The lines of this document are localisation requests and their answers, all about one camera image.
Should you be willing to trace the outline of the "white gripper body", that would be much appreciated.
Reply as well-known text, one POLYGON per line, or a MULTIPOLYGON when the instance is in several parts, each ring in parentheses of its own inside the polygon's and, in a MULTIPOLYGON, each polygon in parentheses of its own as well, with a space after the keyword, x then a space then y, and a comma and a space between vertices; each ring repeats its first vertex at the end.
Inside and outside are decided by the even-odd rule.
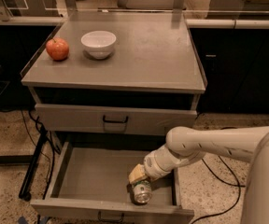
POLYGON ((143 161, 145 174, 151 181, 163 178, 171 173, 171 170, 164 170, 160 164, 156 161, 153 152, 149 153, 143 161))

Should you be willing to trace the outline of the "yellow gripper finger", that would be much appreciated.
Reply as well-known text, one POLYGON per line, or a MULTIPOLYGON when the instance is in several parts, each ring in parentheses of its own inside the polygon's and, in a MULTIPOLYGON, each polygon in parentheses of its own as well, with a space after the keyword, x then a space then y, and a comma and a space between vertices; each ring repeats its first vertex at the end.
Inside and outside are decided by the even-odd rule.
POLYGON ((134 184, 141 180, 146 179, 148 176, 145 173, 145 168, 143 164, 137 164, 133 171, 129 174, 128 180, 130 184, 134 184))

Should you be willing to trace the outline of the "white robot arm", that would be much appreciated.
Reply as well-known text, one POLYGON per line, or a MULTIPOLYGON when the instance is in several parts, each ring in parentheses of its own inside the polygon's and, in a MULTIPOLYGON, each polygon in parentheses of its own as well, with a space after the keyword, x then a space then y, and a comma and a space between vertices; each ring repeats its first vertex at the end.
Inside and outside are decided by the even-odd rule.
POLYGON ((165 144, 136 165, 129 183, 136 189, 140 182, 160 179, 207 153, 249 164, 241 224, 269 224, 269 126, 207 131, 173 128, 165 144))

